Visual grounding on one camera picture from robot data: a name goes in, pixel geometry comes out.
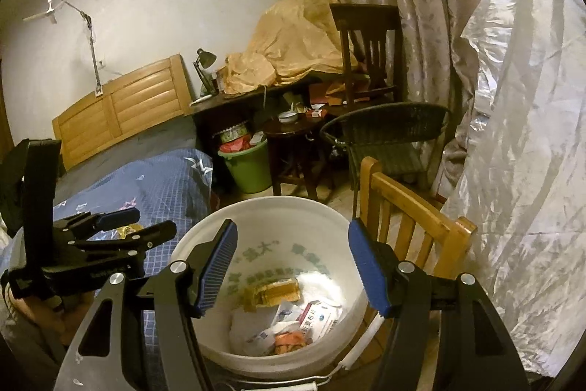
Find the wicker chair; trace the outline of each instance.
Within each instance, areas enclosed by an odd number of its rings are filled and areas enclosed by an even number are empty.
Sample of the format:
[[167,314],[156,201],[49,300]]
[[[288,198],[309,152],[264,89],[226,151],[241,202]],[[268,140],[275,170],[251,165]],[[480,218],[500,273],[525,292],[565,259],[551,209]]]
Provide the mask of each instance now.
[[321,128],[319,133],[323,139],[348,152],[354,189],[353,217],[356,217],[361,161],[367,156],[379,160],[387,176],[424,173],[428,166],[421,164],[420,155],[411,143],[436,139],[443,133],[448,119],[449,110],[440,105],[402,102],[356,110]]

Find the trash can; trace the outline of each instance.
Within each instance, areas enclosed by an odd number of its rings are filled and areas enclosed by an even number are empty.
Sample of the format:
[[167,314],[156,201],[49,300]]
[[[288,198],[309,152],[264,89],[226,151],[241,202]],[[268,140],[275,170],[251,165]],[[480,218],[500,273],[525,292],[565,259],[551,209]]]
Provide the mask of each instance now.
[[224,158],[230,174],[243,193],[260,193],[271,185],[267,140],[236,153],[218,151],[218,155]]

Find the blue bed sheet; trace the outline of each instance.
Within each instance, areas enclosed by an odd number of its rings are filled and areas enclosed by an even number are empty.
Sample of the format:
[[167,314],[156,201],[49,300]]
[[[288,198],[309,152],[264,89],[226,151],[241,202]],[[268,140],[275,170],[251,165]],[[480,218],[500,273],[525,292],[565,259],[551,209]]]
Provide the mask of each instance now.
[[[211,184],[212,160],[196,149],[178,149],[122,166],[57,204],[53,218],[58,220],[84,211],[98,213],[136,207],[143,227],[172,220],[177,225],[175,238],[146,253],[145,275],[152,276],[168,264],[185,233],[210,213]],[[92,239],[118,239],[118,233],[99,232]],[[3,265],[9,259],[11,245],[4,251]],[[154,313],[145,312],[144,321],[149,387],[164,390]]]

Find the chair back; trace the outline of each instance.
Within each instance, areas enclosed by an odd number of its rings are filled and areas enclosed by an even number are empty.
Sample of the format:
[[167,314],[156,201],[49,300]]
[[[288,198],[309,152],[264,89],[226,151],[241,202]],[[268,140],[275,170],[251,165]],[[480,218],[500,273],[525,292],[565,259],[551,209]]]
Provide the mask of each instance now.
[[[375,4],[330,4],[333,20],[340,32],[342,41],[342,59],[346,83],[346,101],[352,106],[355,98],[365,96],[380,96],[395,89],[386,84],[386,41],[387,31],[395,31],[394,54],[392,62],[393,82],[400,82],[403,35],[401,32],[401,18],[398,7],[395,5]],[[356,44],[356,33],[359,33],[364,44],[364,63],[370,77],[368,92],[354,92],[353,73],[349,36]],[[356,56],[361,59],[360,52],[355,49]]]
[[[384,145],[429,141],[443,133],[449,110],[441,105],[416,102],[388,103],[362,108],[335,118],[322,128],[322,136],[333,144]],[[343,139],[332,135],[342,124]]]
[[392,205],[401,211],[401,222],[393,250],[405,260],[412,244],[415,225],[423,229],[423,240],[416,252],[415,265],[424,268],[434,243],[441,252],[433,275],[453,279],[464,253],[470,245],[476,226],[465,217],[453,221],[425,199],[397,181],[382,174],[381,164],[364,158],[360,166],[360,218],[373,239],[386,243],[389,235]]

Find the floor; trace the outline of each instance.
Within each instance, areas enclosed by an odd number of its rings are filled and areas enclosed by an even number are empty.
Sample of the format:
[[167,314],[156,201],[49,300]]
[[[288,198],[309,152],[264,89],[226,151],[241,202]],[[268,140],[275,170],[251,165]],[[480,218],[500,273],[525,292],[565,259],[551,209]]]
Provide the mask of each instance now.
[[[341,215],[346,217],[348,220],[352,219],[352,202],[353,202],[353,191],[350,186],[350,180],[346,171],[339,171],[335,175],[336,188],[330,191],[326,186],[318,186],[318,198],[321,202],[329,207],[332,207]],[[281,190],[283,195],[294,195],[307,197],[307,191],[302,186],[293,186],[291,184],[282,184]],[[272,189],[268,188],[260,193],[246,195],[237,190],[229,194],[224,194],[220,197],[220,206],[224,207],[239,201],[243,201],[249,198],[259,198],[262,196],[271,196]],[[389,231],[389,243],[394,242],[398,230],[398,224],[400,216],[396,214],[392,217],[391,227]],[[435,373],[435,364],[437,361],[438,351],[438,320],[434,317],[431,321],[432,326],[430,327],[430,338],[426,350],[426,356],[421,371],[420,381],[417,386],[417,391],[431,391],[433,387],[433,379]],[[344,376],[338,379],[332,380],[325,386],[321,386],[320,390],[323,391],[342,391],[353,389],[355,391],[366,391],[370,388],[370,384],[374,379],[377,369],[379,367],[380,360],[372,362],[368,365],[362,366],[358,369],[351,370]]]

